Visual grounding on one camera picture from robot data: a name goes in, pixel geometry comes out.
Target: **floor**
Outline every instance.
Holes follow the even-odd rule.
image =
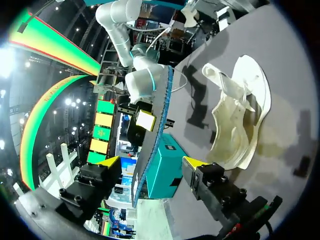
[[[172,234],[166,216],[163,201],[157,199],[139,199],[137,203],[137,221],[134,225],[135,239],[172,240]]]

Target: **sticker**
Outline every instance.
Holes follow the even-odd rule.
[[[177,149],[175,148],[175,146],[172,146],[172,145],[164,145],[164,146],[165,146],[165,148],[168,149],[168,150],[177,150]]]

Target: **white column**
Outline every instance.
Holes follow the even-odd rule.
[[[14,190],[16,191],[16,193],[17,193],[19,196],[21,196],[21,195],[24,194],[24,192],[22,191],[22,189],[20,188],[20,186],[19,186],[18,183],[15,183],[15,184],[13,185],[13,188],[14,188]]]
[[[49,165],[49,168],[50,168],[50,171],[51,171],[51,174],[52,176],[54,177],[54,179],[57,180],[60,188],[64,188],[63,184],[62,184],[62,181],[60,179],[60,176],[58,174],[58,170],[57,170],[57,167],[56,167],[56,163],[55,163],[55,158],[54,156],[51,154],[51,153],[48,153],[46,155],[46,159],[48,161],[48,165]]]
[[[68,154],[68,146],[65,143],[61,143],[60,147],[61,147],[63,161],[68,168],[70,176],[72,176],[73,174],[72,174],[72,169],[70,164],[77,157],[78,154],[76,151],[73,151],[72,153]]]

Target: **gray table surface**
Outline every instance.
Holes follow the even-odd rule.
[[[190,157],[204,160],[216,130],[211,111],[220,99],[220,90],[202,75],[202,67],[211,63],[231,76],[238,57],[244,54],[253,57],[265,72],[271,110],[260,127],[249,167],[228,174],[238,187],[247,189],[250,201],[257,196],[269,201],[275,195],[283,198],[270,220],[275,228],[294,208],[307,183],[308,177],[297,177],[293,172],[303,156],[311,158],[308,172],[312,168],[317,151],[319,106],[315,76],[303,44],[293,26],[273,5],[240,18],[176,67],[183,70],[189,83],[172,93],[167,117],[176,122],[174,128],[165,132],[171,133]],[[176,72],[172,89],[184,82]],[[221,227],[204,204],[195,200],[185,181],[166,202],[166,212],[176,239],[217,234]],[[261,234],[266,236],[265,227]]]

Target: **green panel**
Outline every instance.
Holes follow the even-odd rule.
[[[101,101],[98,100],[98,106],[96,108],[97,112],[107,113],[107,114],[114,114],[115,105],[109,101]]]
[[[106,159],[106,155],[90,151],[88,154],[87,162],[92,163],[92,164],[96,164],[96,163],[99,163],[105,159]]]
[[[109,141],[111,130],[109,128],[104,128],[100,126],[94,126],[93,137],[97,139],[102,139]]]
[[[98,210],[101,210],[101,211],[106,212],[106,213],[110,212],[110,209],[103,208],[103,207],[98,207]]]

